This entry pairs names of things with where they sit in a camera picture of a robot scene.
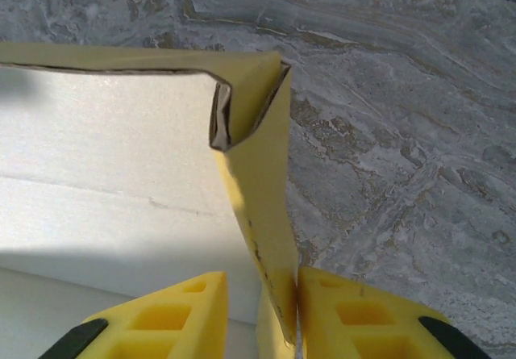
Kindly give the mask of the yellow white paper box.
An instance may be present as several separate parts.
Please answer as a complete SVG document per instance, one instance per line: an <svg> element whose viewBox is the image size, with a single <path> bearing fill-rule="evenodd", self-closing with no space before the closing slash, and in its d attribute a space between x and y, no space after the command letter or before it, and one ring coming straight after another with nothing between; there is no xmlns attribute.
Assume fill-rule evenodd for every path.
<svg viewBox="0 0 516 359"><path fill-rule="evenodd" d="M140 296L227 274L230 315L296 335L276 52L0 42L0 266Z"/></svg>

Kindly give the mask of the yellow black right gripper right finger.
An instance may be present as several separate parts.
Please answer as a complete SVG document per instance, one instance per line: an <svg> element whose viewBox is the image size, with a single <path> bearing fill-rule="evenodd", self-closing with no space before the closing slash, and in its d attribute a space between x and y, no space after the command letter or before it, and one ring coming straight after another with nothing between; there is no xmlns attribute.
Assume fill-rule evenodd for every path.
<svg viewBox="0 0 516 359"><path fill-rule="evenodd" d="M491 359L439 312L327 271L298 270L304 359Z"/></svg>

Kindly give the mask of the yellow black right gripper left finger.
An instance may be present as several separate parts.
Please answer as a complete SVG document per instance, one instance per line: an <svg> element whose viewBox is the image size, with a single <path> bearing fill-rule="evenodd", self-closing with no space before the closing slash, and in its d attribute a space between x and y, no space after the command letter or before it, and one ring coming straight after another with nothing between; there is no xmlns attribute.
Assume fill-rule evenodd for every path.
<svg viewBox="0 0 516 359"><path fill-rule="evenodd" d="M39 359L224 359L228 285L204 273L100 311Z"/></svg>

